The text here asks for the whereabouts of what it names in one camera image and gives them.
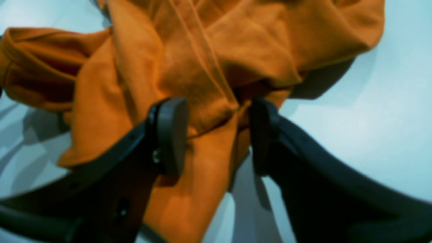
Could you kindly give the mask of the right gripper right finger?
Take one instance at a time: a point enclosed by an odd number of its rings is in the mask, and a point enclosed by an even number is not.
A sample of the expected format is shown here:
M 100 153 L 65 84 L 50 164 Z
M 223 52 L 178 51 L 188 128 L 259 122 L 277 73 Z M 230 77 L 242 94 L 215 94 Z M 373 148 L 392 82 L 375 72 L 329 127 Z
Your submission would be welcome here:
M 250 136 L 256 174 L 282 192 L 298 243 L 430 243 L 431 204 L 355 171 L 282 117 L 253 99 Z

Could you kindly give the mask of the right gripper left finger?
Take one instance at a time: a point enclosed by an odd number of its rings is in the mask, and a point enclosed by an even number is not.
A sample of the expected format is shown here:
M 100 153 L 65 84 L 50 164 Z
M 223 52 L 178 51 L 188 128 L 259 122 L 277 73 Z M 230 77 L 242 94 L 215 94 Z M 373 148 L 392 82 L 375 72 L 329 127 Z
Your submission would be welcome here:
M 182 174 L 189 109 L 184 97 L 93 161 L 46 186 L 1 200 L 1 227 L 46 243 L 133 243 L 159 175 Z

